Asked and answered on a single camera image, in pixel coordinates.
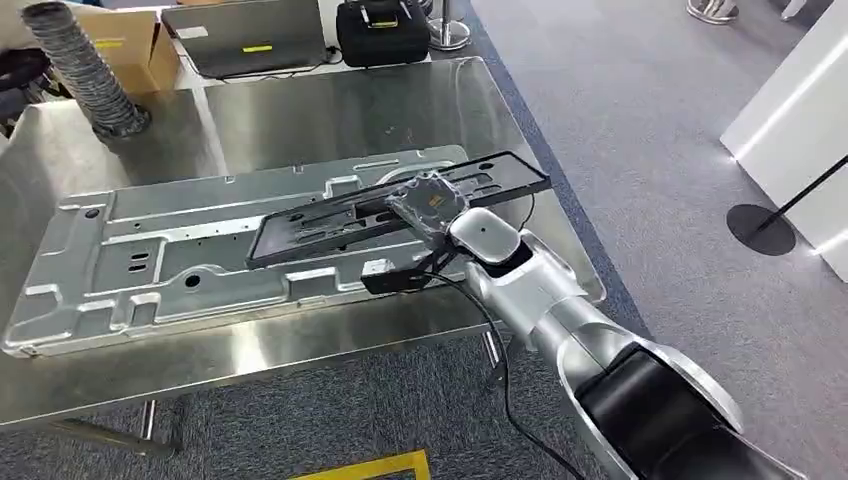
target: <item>silver hose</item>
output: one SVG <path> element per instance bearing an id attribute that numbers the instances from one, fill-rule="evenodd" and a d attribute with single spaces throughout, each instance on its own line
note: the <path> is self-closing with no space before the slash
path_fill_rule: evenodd
<path id="1" fill-rule="evenodd" d="M 36 3 L 21 17 L 98 135 L 125 137 L 144 130 L 150 115 L 130 101 L 67 5 Z"/>

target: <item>white robotic arm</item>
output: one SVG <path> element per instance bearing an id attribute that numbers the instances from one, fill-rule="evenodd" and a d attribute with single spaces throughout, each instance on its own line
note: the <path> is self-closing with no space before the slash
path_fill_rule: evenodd
<path id="1" fill-rule="evenodd" d="M 471 258 L 474 296 L 556 370 L 611 478 L 806 478 L 741 436 L 739 407 L 707 372 L 587 302 L 568 264 L 532 232 L 472 208 L 448 234 Z"/>

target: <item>yellow floor tape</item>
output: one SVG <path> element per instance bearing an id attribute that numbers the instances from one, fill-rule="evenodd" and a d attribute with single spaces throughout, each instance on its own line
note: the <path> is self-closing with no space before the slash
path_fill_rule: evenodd
<path id="1" fill-rule="evenodd" d="M 313 473 L 291 480 L 365 480 L 406 470 L 415 472 L 415 480 L 430 480 L 430 467 L 424 450 Z"/>

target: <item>cardboard box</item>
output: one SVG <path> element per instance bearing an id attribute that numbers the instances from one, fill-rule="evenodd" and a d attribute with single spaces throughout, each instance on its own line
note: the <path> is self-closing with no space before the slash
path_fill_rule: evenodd
<path id="1" fill-rule="evenodd" d="M 77 18 L 129 93 L 172 90 L 180 59 L 155 12 L 114 12 Z"/>

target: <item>cable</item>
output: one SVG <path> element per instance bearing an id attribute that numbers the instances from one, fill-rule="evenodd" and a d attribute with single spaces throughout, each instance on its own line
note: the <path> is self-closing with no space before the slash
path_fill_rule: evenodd
<path id="1" fill-rule="evenodd" d="M 232 85 L 232 83 L 228 82 L 227 80 L 234 80 L 234 79 L 239 79 L 239 78 L 262 77 L 259 80 L 257 80 L 258 82 L 261 82 L 263 80 L 268 80 L 270 78 L 278 78 L 278 79 L 292 78 L 295 75 L 299 75 L 299 74 L 302 74 L 302 73 L 314 72 L 318 67 L 321 67 L 321 66 L 324 66 L 324 65 L 338 65 L 338 64 L 342 63 L 344 61 L 344 55 L 343 54 L 339 56 L 338 60 L 336 60 L 334 62 L 331 61 L 331 59 L 333 58 L 333 55 L 335 55 L 336 52 L 338 52 L 339 54 L 342 53 L 341 49 L 339 49 L 338 47 L 335 47 L 335 46 L 327 47 L 327 58 L 322 60 L 320 63 L 314 65 L 313 67 L 309 68 L 308 70 L 299 70 L 297 72 L 292 72 L 292 73 L 288 73 L 288 74 L 286 74 L 285 72 L 282 72 L 282 73 L 279 73 L 279 74 L 248 73 L 248 74 L 244 74 L 244 75 L 227 75 L 227 76 L 224 76 L 224 77 L 215 78 L 214 80 L 218 80 L 222 83 L 226 83 L 227 85 Z M 197 74 L 197 76 L 202 77 L 202 78 L 207 78 L 207 77 L 204 77 L 203 75 L 201 75 L 200 72 L 197 71 L 197 67 L 194 66 L 194 62 L 191 61 L 191 57 L 189 57 L 188 55 L 178 55 L 178 56 L 188 60 L 189 67 L 194 71 L 194 73 Z"/>
<path id="2" fill-rule="evenodd" d="M 521 225 L 518 226 L 518 231 L 524 230 L 524 226 L 527 225 L 527 222 L 530 221 L 530 218 L 533 217 L 533 212 L 536 210 L 536 194 L 530 195 L 530 211 L 527 212 L 527 217 L 524 218 L 524 221 L 521 222 Z"/>
<path id="3" fill-rule="evenodd" d="M 489 324 L 489 328 L 492 330 L 492 334 L 497 339 L 498 345 L 498 353 L 501 356 L 501 360 L 503 361 L 504 368 L 504 409 L 506 410 L 506 418 L 509 420 L 509 423 L 518 430 L 519 433 L 524 435 L 528 440 L 533 442 L 537 447 L 539 447 L 543 452 L 548 454 L 549 457 L 554 459 L 557 463 L 559 463 L 563 468 L 565 468 L 568 473 L 570 473 L 577 480 L 585 480 L 583 475 L 577 471 L 577 469 L 572 465 L 568 460 L 563 458 L 559 453 L 557 453 L 554 449 L 547 446 L 545 442 L 540 440 L 538 437 L 533 435 L 531 432 L 525 430 L 521 424 L 512 416 L 512 410 L 509 407 L 509 357 L 506 355 L 506 347 L 504 346 L 503 337 L 501 337 L 501 332 L 498 330 L 498 327 L 495 325 L 495 321 L 492 319 L 492 314 L 489 313 L 489 310 L 483 305 L 480 300 L 477 299 L 474 295 L 468 293 L 467 290 L 462 288 L 462 285 L 459 283 L 445 277 L 444 275 L 439 275 L 438 273 L 427 272 L 424 270 L 414 270 L 414 273 L 425 276 L 428 278 L 433 278 L 436 280 L 440 280 L 444 282 L 447 286 L 453 288 L 454 290 L 461 293 L 465 298 L 471 301 L 480 313 L 483 314 L 483 317 L 486 319 L 486 323 Z"/>

